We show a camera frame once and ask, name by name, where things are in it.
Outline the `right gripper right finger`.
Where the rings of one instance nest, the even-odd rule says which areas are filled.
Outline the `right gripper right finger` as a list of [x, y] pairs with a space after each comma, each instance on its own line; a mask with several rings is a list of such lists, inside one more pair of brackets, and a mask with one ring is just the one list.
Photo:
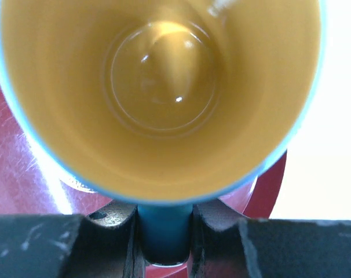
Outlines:
[[351, 277], [351, 221], [269, 220], [220, 200], [193, 208], [190, 277]]

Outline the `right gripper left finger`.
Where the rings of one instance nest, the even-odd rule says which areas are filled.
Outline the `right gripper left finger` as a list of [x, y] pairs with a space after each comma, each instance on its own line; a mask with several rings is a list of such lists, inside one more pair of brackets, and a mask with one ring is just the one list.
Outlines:
[[0, 277], [144, 277], [136, 207], [81, 214], [0, 215]]

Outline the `blue mug yellow inside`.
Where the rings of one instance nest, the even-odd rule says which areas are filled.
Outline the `blue mug yellow inside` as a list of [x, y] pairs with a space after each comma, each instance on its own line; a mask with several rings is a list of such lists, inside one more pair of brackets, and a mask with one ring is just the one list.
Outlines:
[[173, 265], [193, 204], [286, 150], [320, 40], [319, 1], [0, 1], [0, 86], [64, 170], [138, 204], [146, 259]]

